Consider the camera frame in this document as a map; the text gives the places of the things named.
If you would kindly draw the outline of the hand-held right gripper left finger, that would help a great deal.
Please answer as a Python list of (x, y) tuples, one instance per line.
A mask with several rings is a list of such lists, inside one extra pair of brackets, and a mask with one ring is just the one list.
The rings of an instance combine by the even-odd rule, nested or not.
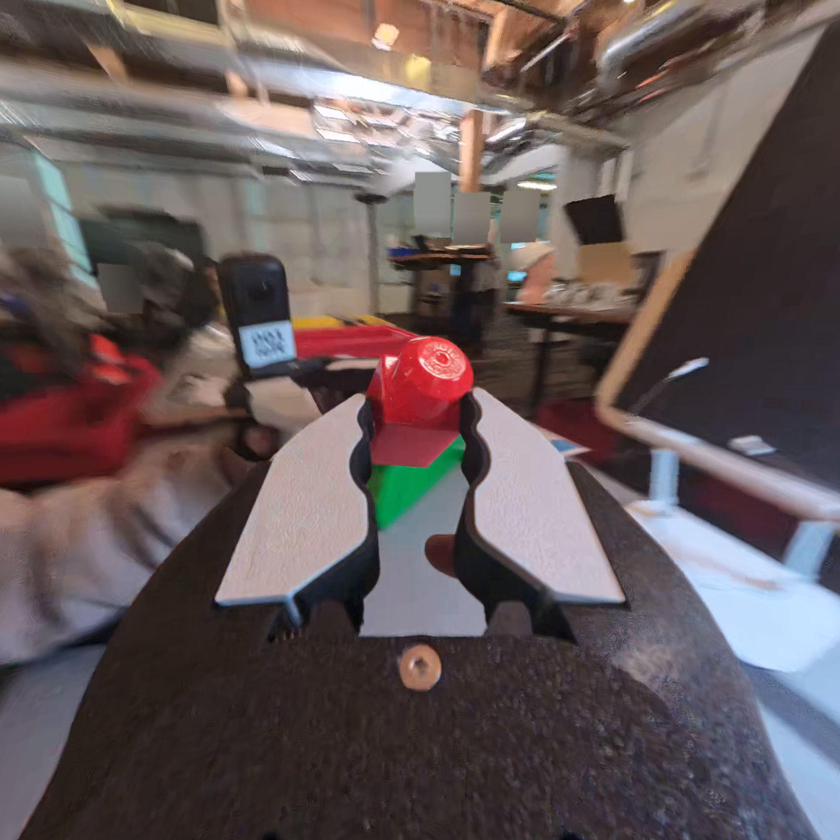
[(356, 394), (273, 457), (215, 594), (218, 606), (275, 604), (282, 626), (342, 605), (356, 632), (380, 577), (371, 405)]

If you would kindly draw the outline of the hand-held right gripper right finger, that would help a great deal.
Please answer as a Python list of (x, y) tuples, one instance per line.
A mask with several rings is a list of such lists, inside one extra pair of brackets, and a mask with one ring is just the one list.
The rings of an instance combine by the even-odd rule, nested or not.
[(491, 621), (523, 606), (532, 632), (574, 642), (565, 606), (626, 604), (566, 459), (484, 389), (460, 404), (468, 482), (455, 534), (458, 581)]

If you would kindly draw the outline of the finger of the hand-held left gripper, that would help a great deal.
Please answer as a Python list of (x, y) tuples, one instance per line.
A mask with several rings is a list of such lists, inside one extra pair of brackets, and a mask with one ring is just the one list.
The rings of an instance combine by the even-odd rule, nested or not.
[(296, 384), (311, 392), (365, 394), (378, 364), (378, 358), (317, 356), (300, 361)]

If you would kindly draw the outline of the red green toy block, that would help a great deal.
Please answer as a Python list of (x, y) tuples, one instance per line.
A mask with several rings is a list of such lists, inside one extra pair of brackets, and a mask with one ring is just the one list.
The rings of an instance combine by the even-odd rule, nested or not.
[(381, 358), (366, 393), (374, 424), (368, 488), (379, 530), (460, 465), (460, 402), (473, 384), (467, 355), (439, 337), (415, 337)]

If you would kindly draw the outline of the person's left hand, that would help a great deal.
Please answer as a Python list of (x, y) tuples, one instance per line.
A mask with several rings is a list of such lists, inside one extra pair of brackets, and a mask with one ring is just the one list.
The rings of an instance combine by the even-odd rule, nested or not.
[(241, 484), (253, 468), (271, 460), (280, 446), (276, 429), (256, 423), (238, 425), (231, 442), (218, 451), (220, 469), (228, 484)]

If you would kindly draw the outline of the person's right hand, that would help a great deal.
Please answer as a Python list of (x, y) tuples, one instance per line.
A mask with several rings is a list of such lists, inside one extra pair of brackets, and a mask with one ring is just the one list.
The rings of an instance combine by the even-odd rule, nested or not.
[(430, 536), (424, 546), (427, 561), (441, 574), (456, 578), (455, 569), (455, 535), (434, 534)]

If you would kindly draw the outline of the red plastic bin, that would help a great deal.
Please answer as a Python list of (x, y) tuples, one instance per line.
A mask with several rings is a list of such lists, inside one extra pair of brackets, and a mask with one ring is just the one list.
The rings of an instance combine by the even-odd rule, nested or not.
[(299, 359), (373, 359), (398, 355), (417, 335), (391, 324), (364, 324), (322, 329), (295, 329)]

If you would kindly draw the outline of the yellow plastic bin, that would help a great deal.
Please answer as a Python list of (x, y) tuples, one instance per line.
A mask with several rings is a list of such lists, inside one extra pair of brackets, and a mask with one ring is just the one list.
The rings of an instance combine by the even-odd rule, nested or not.
[(372, 315), (363, 316), (330, 316), (321, 315), (314, 317), (293, 317), (292, 327), (295, 331), (323, 330), (323, 329), (348, 329), (367, 327), (388, 327), (394, 328), (395, 324)]

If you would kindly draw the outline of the wooden standing desk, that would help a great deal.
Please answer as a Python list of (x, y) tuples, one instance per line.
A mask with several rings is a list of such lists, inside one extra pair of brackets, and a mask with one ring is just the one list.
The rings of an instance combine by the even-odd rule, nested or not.
[(409, 313), (414, 322), (447, 321), (454, 302), (471, 289), (474, 269), (490, 260), (486, 246), (412, 248), (404, 245), (385, 250), (394, 270), (409, 275)]

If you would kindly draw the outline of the white board stand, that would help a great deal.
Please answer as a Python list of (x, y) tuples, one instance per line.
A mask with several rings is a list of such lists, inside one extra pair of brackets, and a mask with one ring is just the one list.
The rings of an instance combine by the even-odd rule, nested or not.
[[(838, 646), (838, 594), (818, 578), (838, 536), (838, 481), (828, 482), (760, 436), (730, 440), (728, 450), (672, 428), (656, 426), (647, 498), (625, 506), (665, 549), (710, 612), (737, 659), (782, 673), (808, 669)], [(724, 466), (727, 487), (796, 519), (781, 563), (679, 502), (682, 455), (700, 455), (701, 468)]]

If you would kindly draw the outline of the wooden table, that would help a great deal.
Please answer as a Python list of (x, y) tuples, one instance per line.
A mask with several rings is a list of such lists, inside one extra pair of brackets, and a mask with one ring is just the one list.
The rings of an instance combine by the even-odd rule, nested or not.
[(538, 331), (537, 349), (534, 351), (532, 385), (529, 398), (529, 416), (534, 418), (543, 399), (549, 369), (553, 336), (568, 334), (589, 342), (587, 347), (595, 354), (594, 381), (603, 377), (618, 344), (635, 318), (635, 309), (609, 308), (592, 310), (581, 307), (557, 307), (547, 303), (506, 302), (504, 309), (520, 319), (523, 326)]

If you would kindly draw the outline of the cardboard box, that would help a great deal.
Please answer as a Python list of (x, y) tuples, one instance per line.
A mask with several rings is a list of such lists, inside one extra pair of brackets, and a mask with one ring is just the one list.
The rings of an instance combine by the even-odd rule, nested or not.
[(634, 256), (625, 241), (582, 245), (577, 251), (577, 280), (585, 285), (632, 286), (636, 269)]

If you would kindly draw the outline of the black monitor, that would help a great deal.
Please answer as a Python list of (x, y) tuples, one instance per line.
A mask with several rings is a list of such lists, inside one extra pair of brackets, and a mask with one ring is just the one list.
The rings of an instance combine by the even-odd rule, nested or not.
[(626, 239), (622, 208), (614, 193), (566, 203), (563, 211), (580, 247), (610, 245)]

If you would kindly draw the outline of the black wood-framed board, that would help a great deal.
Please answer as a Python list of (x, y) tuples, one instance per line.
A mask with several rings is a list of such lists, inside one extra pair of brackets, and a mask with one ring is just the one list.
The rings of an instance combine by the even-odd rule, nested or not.
[(839, 29), (825, 27), (692, 257), (596, 391), (604, 424), (838, 524)]

